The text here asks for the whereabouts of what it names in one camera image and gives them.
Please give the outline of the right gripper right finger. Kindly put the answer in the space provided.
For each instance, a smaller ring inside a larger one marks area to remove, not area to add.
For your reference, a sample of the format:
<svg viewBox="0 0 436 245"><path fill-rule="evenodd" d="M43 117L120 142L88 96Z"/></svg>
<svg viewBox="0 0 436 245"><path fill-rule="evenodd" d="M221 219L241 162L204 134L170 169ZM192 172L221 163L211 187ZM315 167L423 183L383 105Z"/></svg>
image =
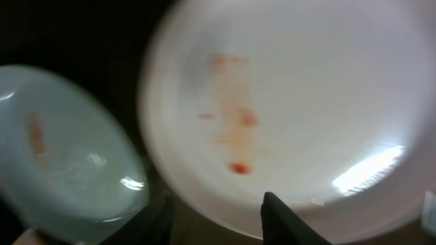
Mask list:
<svg viewBox="0 0 436 245"><path fill-rule="evenodd" d="M263 245L332 245L272 192L264 194L260 214Z"/></svg>

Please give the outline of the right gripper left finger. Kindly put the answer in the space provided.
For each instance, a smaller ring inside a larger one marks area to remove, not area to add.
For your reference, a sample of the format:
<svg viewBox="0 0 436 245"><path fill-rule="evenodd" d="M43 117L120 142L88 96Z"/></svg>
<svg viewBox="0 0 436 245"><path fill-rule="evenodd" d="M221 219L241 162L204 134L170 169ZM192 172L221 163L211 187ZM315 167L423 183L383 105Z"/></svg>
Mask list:
<svg viewBox="0 0 436 245"><path fill-rule="evenodd" d="M174 199L162 195L100 245L169 245L173 220Z"/></svg>

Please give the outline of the white bluish plate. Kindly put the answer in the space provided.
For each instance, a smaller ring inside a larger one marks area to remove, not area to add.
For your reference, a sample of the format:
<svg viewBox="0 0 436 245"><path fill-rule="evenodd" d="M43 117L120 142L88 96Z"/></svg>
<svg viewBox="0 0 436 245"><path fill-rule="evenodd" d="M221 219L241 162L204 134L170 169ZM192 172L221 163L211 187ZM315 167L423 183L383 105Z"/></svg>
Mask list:
<svg viewBox="0 0 436 245"><path fill-rule="evenodd" d="M90 94L51 71L1 68L1 200L54 238L98 244L149 202L134 145Z"/></svg>

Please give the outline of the white pinkish plate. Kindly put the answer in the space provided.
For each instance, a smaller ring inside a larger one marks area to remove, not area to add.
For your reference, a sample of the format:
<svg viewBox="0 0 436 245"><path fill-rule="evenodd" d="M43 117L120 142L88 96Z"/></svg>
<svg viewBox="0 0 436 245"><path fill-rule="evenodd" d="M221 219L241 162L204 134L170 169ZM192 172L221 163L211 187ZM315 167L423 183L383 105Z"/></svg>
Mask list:
<svg viewBox="0 0 436 245"><path fill-rule="evenodd" d="M179 1L138 119L195 211L262 237L274 193L333 244L416 220L435 187L434 1Z"/></svg>

